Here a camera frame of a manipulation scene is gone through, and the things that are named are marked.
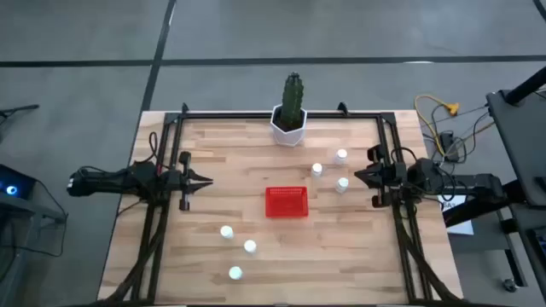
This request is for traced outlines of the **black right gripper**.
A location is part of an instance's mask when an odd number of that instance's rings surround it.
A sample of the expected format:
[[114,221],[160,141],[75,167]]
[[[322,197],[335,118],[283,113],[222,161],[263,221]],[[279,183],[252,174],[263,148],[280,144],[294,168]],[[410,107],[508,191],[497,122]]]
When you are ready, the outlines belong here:
[[391,206],[399,199],[399,192],[392,192],[390,188],[396,188],[402,184],[406,177],[405,166],[402,163],[387,163],[386,150],[381,145],[370,148],[367,155],[372,164],[355,171],[354,176],[368,188],[379,190],[378,194],[372,197],[374,208]]

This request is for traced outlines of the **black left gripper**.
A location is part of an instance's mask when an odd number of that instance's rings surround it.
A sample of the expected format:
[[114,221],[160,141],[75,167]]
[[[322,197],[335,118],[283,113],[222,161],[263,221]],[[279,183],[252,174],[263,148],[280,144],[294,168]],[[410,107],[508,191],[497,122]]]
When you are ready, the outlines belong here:
[[[176,170],[172,168],[169,171],[168,184],[172,191],[181,191],[182,197],[179,200],[179,210],[188,211],[189,201],[188,195],[194,194],[199,189],[212,185],[212,178],[203,177],[193,171],[190,166],[191,153],[188,151],[182,151],[178,156],[178,162],[183,166],[183,169]],[[191,183],[190,179],[198,181],[197,183]]]

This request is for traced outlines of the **red plastic basket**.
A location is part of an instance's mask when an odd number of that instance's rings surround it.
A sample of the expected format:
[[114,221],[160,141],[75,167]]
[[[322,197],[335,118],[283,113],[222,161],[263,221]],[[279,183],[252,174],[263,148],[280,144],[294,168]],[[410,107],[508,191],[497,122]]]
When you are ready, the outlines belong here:
[[265,216],[297,218],[308,216],[307,187],[268,187],[265,189]]

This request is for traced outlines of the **black power adapter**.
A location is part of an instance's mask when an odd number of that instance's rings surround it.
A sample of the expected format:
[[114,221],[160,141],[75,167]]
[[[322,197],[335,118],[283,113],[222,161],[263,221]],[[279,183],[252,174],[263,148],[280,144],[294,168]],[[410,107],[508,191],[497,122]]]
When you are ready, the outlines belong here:
[[450,163],[459,161],[459,153],[456,146],[456,138],[452,132],[441,132],[439,134],[440,147],[443,150],[443,158]]

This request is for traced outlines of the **white paper sheet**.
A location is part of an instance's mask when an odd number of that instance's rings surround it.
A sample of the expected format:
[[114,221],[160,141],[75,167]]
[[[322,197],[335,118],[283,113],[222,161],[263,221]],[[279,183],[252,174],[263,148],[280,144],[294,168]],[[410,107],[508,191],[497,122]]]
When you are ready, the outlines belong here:
[[[466,195],[455,195],[452,199],[448,200],[450,196],[438,195],[440,201],[440,207],[442,211],[448,211],[449,209],[463,204],[467,200]],[[447,228],[447,232],[451,235],[474,235],[473,225],[471,221],[459,223],[457,225]]]

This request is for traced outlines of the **black cart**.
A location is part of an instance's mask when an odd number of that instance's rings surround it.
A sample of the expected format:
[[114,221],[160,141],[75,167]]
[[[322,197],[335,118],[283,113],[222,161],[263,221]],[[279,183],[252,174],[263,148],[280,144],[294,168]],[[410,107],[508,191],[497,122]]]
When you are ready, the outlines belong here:
[[474,199],[444,214],[453,226],[508,207],[512,218],[503,231],[520,235],[546,302],[546,66],[511,90],[486,96],[516,179],[502,185],[502,200]]

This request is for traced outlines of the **grey metal stand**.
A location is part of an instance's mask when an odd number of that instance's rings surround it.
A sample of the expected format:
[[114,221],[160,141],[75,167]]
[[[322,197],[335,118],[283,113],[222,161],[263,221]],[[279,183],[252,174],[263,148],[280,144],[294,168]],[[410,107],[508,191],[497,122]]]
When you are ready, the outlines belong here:
[[21,285],[27,254],[30,252],[48,254],[33,248],[38,242],[42,220],[48,218],[54,223],[66,224],[67,214],[63,210],[58,212],[46,206],[35,205],[29,200],[12,198],[4,194],[0,194],[0,211],[8,213],[10,218],[23,217],[28,220],[26,235],[21,245],[8,245],[14,257],[5,275],[0,278],[0,307],[10,307]]

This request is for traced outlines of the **black computer with light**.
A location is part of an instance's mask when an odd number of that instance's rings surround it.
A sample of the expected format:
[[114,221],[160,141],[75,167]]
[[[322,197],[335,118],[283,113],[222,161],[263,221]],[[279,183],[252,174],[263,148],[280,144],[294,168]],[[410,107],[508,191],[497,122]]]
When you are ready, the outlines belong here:
[[0,192],[8,196],[29,200],[37,180],[0,164]]

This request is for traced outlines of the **black tripod leg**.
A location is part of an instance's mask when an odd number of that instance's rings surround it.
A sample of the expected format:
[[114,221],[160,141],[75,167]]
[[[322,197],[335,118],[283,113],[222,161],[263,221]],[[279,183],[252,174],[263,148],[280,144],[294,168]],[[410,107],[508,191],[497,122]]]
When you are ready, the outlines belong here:
[[9,108],[9,109],[0,109],[0,141],[2,141],[1,129],[7,123],[7,121],[9,120],[10,117],[12,117],[13,115],[15,115],[18,112],[31,111],[31,110],[35,110],[35,109],[38,109],[38,108],[39,108],[38,104],[32,104],[32,105],[27,105],[27,106],[24,106],[24,107],[14,107],[14,108]]

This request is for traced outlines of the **black aluminium frame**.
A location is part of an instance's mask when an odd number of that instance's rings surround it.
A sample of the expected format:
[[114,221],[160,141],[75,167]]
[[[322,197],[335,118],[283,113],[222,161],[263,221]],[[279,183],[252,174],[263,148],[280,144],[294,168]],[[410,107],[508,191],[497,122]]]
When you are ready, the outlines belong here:
[[[425,153],[412,111],[311,113],[296,147],[276,143],[267,112],[197,113],[170,129],[192,154],[191,167],[213,184],[180,211],[171,198],[160,260],[146,265],[146,304],[406,304],[460,298],[462,290],[439,204],[424,200],[409,217],[374,208],[374,191],[354,176],[369,148],[386,160],[413,162]],[[334,163],[338,149],[348,153]],[[321,177],[311,166],[324,167]],[[349,180],[340,194],[340,177]],[[268,218],[265,189],[307,187],[308,216]],[[220,228],[235,233],[225,239]],[[257,251],[247,253],[246,240]],[[229,278],[239,266],[243,277]]]

